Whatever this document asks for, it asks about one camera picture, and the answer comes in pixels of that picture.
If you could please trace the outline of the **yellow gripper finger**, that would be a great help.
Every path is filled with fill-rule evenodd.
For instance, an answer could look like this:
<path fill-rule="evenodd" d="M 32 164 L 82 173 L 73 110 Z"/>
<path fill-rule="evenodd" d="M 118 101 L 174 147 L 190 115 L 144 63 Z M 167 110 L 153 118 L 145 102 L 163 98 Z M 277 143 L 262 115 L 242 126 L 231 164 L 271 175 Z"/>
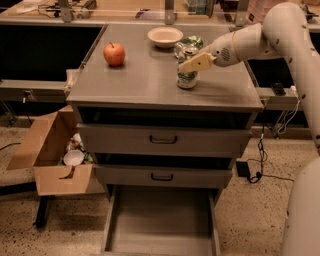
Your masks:
<path fill-rule="evenodd" d="M 209 69 L 216 57 L 211 53 L 201 53 L 181 63 L 178 70 L 182 73 L 198 72 Z"/>

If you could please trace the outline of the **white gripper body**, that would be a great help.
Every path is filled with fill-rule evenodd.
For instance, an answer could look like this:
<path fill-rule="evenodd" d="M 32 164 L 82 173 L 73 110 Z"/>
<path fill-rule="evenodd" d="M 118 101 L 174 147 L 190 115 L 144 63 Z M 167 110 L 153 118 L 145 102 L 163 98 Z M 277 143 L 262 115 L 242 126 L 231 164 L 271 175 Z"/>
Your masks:
<path fill-rule="evenodd" d="M 240 62 L 233 44 L 234 32 L 220 36 L 200 50 L 199 64 L 209 68 L 212 64 L 227 67 Z"/>

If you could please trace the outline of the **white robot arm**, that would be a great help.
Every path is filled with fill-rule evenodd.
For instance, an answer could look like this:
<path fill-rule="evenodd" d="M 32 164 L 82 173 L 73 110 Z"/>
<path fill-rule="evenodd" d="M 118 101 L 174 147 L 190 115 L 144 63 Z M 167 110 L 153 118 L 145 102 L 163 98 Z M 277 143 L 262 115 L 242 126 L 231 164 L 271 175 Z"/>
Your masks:
<path fill-rule="evenodd" d="M 181 72 L 226 67 L 253 58 L 282 57 L 294 81 L 314 144 L 320 147 L 320 55 L 311 41 L 303 10 L 290 2 L 272 7 L 261 24 L 230 32 L 213 41 Z M 292 186 L 281 256 L 320 256 L 320 156 L 307 164 Z"/>

